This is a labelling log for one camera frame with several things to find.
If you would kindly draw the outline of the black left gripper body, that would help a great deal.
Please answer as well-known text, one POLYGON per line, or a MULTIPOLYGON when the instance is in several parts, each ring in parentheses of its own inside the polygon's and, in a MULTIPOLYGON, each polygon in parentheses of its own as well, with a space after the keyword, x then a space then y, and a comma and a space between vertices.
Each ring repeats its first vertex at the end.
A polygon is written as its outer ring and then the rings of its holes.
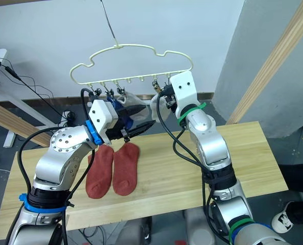
POLYGON ((121 108, 116 110, 118 115, 118 120, 115 126, 106 131, 106 135, 110 140, 123 138, 125 142, 130 141, 129 139, 129 129, 130 129, 130 117, 126 108, 121 108))

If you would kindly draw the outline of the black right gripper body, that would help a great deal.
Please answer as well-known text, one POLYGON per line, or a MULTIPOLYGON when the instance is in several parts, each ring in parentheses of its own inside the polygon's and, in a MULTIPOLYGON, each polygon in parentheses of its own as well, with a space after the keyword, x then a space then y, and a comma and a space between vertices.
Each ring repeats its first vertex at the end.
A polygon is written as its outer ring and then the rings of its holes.
POLYGON ((166 101, 166 107, 175 113, 177 108, 177 103, 175 99, 175 93, 172 85, 166 85, 163 89, 163 96, 166 101))

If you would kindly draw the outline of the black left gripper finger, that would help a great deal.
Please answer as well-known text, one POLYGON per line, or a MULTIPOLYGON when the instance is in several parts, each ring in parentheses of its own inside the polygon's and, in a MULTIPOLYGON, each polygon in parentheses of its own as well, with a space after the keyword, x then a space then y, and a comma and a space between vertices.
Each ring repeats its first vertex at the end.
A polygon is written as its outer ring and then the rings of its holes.
POLYGON ((130 129, 128 131, 128 137, 133 138, 135 136, 138 136, 146 132, 149 128, 151 128, 155 124, 155 122, 156 122, 155 120, 150 120, 137 125, 135 128, 130 129))
POLYGON ((120 118, 141 116, 141 111, 145 109, 144 105, 131 105, 120 108, 120 118))

